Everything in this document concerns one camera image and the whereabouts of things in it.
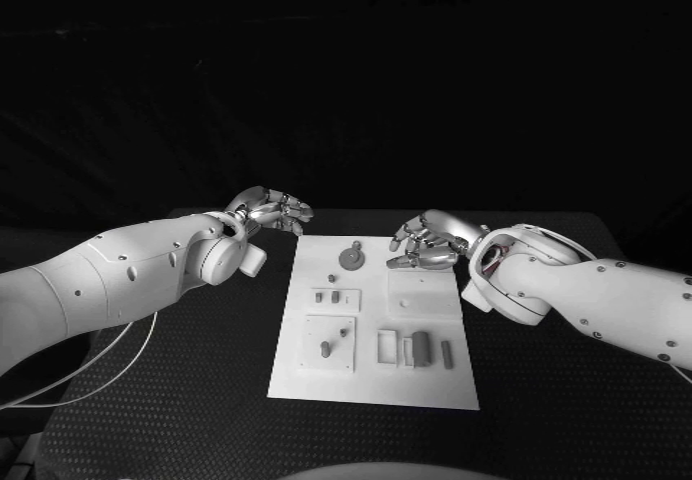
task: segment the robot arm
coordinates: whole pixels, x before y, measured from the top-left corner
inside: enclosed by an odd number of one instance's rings
[[[394,240],[400,242],[403,232],[410,248],[389,260],[389,268],[451,267],[458,259],[455,246],[420,241],[422,221],[404,227],[409,232],[402,227]],[[554,308],[582,334],[692,369],[692,278],[628,262],[596,260],[579,245],[530,225],[492,232],[466,229],[466,235],[478,231],[475,238],[465,238],[469,282],[464,300],[485,312],[494,308],[525,325],[537,325]]]
[[[312,216],[299,200],[262,187],[226,210],[109,230],[0,275],[0,376],[50,345],[145,318],[237,269],[253,277],[266,254],[247,243],[250,234],[263,225],[299,235],[296,220]]]

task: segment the black background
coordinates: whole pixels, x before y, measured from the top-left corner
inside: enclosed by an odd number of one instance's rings
[[[105,230],[259,184],[316,208],[587,211],[690,270],[678,9],[551,3],[2,16],[0,225]]]

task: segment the textured tabletop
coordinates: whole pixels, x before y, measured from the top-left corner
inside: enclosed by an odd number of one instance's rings
[[[179,209],[171,217],[208,210]],[[416,213],[318,210],[305,233],[389,236]],[[453,213],[492,229],[538,225],[598,257],[622,258],[590,214]],[[191,290],[159,312],[128,373],[56,410],[40,479],[275,479],[370,461],[525,479],[692,473],[692,386],[661,363],[576,333],[554,312],[528,327],[462,302],[479,412],[266,398],[296,240],[263,230],[252,241],[267,253],[257,277],[237,273],[220,286]],[[149,322],[136,322],[66,398],[115,375]],[[102,333],[90,355],[120,328]]]

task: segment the white board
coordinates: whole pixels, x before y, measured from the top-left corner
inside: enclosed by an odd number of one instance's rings
[[[348,272],[338,266],[338,254],[350,247],[352,241],[361,243],[365,260],[363,267]],[[461,319],[461,304],[458,288],[451,269],[423,271],[419,269],[389,270],[386,260],[402,255],[389,252],[390,237],[332,237],[302,235],[298,239],[295,260],[292,265],[291,283],[285,301],[280,333],[273,358],[267,397],[303,400],[322,400],[352,403],[374,403],[384,405],[407,405],[417,407],[476,410],[475,384],[472,380],[468,347],[465,344],[464,323]],[[390,275],[403,272],[413,277],[402,277],[403,281],[390,283]],[[328,275],[335,276],[335,282],[328,283]],[[432,292],[422,288],[410,288],[412,280],[433,286]],[[337,307],[334,312],[328,305],[314,305],[314,293],[324,292],[321,302],[329,302],[327,292],[331,290],[358,292],[358,311],[351,305]],[[409,300],[406,314],[400,314],[389,305],[389,298],[403,295]],[[324,359],[315,347],[321,342],[303,342],[306,318],[319,317],[342,323],[354,319],[351,368],[342,368],[341,357],[332,351]],[[328,327],[328,334],[337,330]],[[383,367],[377,364],[377,332],[396,332],[396,365]],[[406,367],[403,342],[413,332],[425,331],[429,336],[432,364],[429,367]],[[347,343],[338,343],[345,338],[332,338],[341,354],[350,352],[342,348]],[[440,341],[451,344],[453,368],[443,369]],[[301,368],[299,363],[309,356],[309,368]]]

